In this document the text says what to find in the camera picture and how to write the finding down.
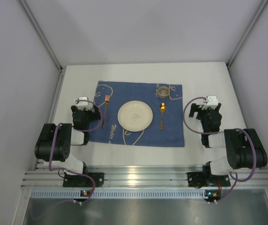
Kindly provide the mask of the blue cloth placemat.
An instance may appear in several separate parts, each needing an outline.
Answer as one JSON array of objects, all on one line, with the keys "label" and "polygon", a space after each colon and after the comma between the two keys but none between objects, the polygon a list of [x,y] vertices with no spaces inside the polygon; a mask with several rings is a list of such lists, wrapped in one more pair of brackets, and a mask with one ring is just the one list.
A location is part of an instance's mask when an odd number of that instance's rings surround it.
[{"label": "blue cloth placemat", "polygon": [[[169,87],[167,99],[157,97],[157,89]],[[110,96],[104,127],[90,133],[90,141],[98,143],[151,146],[184,147],[183,92],[180,84],[108,82],[99,81],[94,102],[105,110],[105,96]],[[153,120],[150,126],[139,132],[130,132],[121,127],[117,114],[120,107],[129,101],[142,101],[151,107]],[[160,105],[165,103],[164,129],[160,130]]]}]

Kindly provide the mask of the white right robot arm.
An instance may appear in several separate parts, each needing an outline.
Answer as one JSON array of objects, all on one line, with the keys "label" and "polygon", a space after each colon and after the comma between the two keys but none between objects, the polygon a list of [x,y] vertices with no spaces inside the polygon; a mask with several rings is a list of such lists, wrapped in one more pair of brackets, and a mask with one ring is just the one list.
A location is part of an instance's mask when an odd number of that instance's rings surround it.
[{"label": "white right robot arm", "polygon": [[226,129],[220,131],[221,104],[212,107],[193,103],[189,112],[192,118],[201,122],[201,143],[209,149],[225,149],[226,155],[218,160],[207,162],[205,172],[211,175],[227,175],[241,168],[262,168],[267,165],[268,156],[255,129]]}]

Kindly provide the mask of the copper fork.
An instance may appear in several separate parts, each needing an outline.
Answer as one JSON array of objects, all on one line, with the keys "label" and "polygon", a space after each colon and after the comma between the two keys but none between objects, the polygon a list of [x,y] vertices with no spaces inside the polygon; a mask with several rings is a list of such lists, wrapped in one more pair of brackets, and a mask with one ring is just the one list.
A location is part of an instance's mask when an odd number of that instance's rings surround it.
[{"label": "copper fork", "polygon": [[105,96],[105,110],[104,110],[104,114],[103,114],[103,121],[102,121],[102,128],[104,127],[105,124],[105,117],[106,117],[106,113],[107,113],[107,106],[109,105],[110,102],[110,96],[106,95]]}]

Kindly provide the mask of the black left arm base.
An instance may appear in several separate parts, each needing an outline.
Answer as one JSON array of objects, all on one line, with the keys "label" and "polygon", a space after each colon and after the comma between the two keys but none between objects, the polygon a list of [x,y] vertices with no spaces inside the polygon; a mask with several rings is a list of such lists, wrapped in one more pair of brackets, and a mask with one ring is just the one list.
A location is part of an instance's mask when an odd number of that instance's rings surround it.
[{"label": "black left arm base", "polygon": [[[90,172],[88,176],[94,180],[96,188],[101,187],[104,184],[103,172]],[[65,173],[62,186],[64,188],[91,188],[93,187],[93,182],[91,179],[84,176]]]}]

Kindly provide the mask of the cream ceramic plate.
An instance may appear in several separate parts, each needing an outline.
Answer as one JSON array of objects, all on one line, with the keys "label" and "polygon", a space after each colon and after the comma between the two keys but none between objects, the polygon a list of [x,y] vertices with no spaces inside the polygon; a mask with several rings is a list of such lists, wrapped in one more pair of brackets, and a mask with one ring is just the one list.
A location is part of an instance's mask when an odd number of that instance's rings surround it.
[{"label": "cream ceramic plate", "polygon": [[117,119],[125,130],[139,132],[150,126],[153,112],[151,107],[142,101],[129,101],[120,107]]}]

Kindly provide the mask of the small glass cup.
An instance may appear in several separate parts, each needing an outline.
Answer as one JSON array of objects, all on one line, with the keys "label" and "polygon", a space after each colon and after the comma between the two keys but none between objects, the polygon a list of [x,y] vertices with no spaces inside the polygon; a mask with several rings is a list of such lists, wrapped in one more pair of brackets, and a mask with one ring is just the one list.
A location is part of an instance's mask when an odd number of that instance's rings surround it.
[{"label": "small glass cup", "polygon": [[170,90],[167,86],[161,86],[157,89],[157,97],[161,99],[167,99],[169,97]]}]

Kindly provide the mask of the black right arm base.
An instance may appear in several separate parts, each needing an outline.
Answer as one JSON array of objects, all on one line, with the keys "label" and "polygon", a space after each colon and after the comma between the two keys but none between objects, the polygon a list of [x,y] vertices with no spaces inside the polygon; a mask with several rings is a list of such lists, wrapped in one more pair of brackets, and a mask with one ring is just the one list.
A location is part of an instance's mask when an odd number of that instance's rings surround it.
[{"label": "black right arm base", "polygon": [[228,175],[216,176],[205,175],[203,172],[188,172],[187,180],[188,186],[193,188],[231,186]]}]

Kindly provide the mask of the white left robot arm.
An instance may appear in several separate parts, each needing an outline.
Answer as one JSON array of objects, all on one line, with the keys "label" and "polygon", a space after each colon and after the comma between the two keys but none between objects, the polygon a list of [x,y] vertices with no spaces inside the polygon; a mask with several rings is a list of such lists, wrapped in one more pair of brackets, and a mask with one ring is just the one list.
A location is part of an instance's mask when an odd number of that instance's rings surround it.
[{"label": "white left robot arm", "polygon": [[50,171],[62,169],[71,175],[88,175],[86,164],[73,156],[70,149],[88,144],[90,132],[99,127],[90,128],[90,124],[101,121],[101,111],[97,105],[93,109],[73,105],[71,111],[72,124],[46,123],[43,126],[35,145],[35,157],[47,162]]}]

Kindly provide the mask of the gold spoon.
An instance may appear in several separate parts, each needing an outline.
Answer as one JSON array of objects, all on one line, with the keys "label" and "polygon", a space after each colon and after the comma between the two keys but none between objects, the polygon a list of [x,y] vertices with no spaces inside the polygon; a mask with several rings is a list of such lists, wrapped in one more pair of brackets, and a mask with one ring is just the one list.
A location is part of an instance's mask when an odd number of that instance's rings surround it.
[{"label": "gold spoon", "polygon": [[164,129],[163,115],[165,111],[166,111],[166,105],[165,103],[161,103],[160,105],[160,112],[161,112],[160,130]]}]

